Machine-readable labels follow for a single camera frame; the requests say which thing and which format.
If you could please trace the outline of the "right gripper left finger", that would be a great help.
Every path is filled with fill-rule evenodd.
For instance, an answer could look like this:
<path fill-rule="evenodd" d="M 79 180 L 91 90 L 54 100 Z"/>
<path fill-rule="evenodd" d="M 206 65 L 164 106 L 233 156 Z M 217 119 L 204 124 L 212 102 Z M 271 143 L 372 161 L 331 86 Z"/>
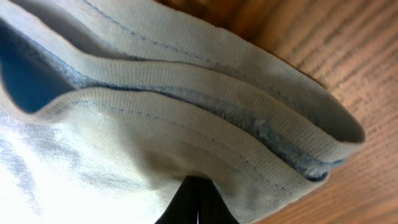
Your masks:
<path fill-rule="evenodd" d="M 198 219 L 198 198 L 195 178 L 186 176 L 155 224 L 195 224 Z"/>

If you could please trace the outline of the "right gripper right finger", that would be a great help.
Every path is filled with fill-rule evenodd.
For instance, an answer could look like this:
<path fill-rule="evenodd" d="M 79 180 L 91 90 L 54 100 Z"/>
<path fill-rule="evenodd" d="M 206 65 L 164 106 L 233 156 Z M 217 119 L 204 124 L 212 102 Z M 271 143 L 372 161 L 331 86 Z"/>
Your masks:
<path fill-rule="evenodd" d="M 239 224 L 211 180 L 198 179 L 198 192 L 199 224 Z"/>

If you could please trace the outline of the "light blue printed t-shirt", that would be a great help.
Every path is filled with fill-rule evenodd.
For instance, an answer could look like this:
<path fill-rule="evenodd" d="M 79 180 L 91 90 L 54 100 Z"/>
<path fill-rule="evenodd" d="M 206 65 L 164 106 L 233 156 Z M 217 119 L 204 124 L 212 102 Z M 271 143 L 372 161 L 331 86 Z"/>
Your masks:
<path fill-rule="evenodd" d="M 155 1 L 1 2 L 2 223 L 155 223 L 188 175 L 255 223 L 364 142 L 317 82 Z"/>

